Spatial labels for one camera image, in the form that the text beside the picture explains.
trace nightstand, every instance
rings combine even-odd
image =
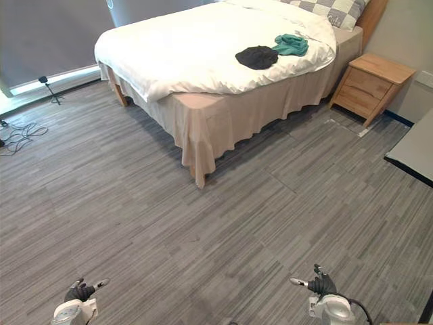
[[[368,127],[415,72],[403,64],[364,54],[349,63],[329,108],[340,105],[365,118],[364,127]]]

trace pillow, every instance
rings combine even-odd
[[[370,0],[281,0],[325,16],[332,26],[352,30]]]

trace gray floor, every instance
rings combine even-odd
[[[383,159],[402,124],[383,116],[360,138],[362,121],[309,107],[239,143],[199,190],[172,138],[105,83],[65,97],[9,119],[49,132],[0,157],[2,324],[47,324],[79,276],[112,279],[96,324],[317,324],[288,281],[314,263],[377,323],[418,319],[433,189]]]

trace cable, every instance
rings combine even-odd
[[[46,134],[48,132],[47,127],[39,127],[35,129],[37,126],[36,123],[29,123],[23,127],[17,127],[15,125],[10,125],[13,131],[9,134],[9,136],[3,140],[4,147],[9,151],[8,154],[0,154],[0,156],[13,156],[18,151],[23,149],[23,147],[33,141],[30,137],[38,137],[40,135]]]
[[[370,325],[373,325],[373,320],[371,320],[371,317],[370,317],[370,314],[367,311],[367,308],[365,308],[362,303],[360,303],[359,301],[354,300],[354,299],[347,299],[347,301],[350,304],[354,303],[355,305],[358,305],[359,307],[361,307],[362,310],[364,311],[364,314],[367,316],[367,321],[370,323]]]

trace teal cloth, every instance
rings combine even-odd
[[[279,35],[275,42],[278,45],[272,49],[278,51],[281,56],[304,56],[309,49],[309,43],[306,39],[291,34]]]

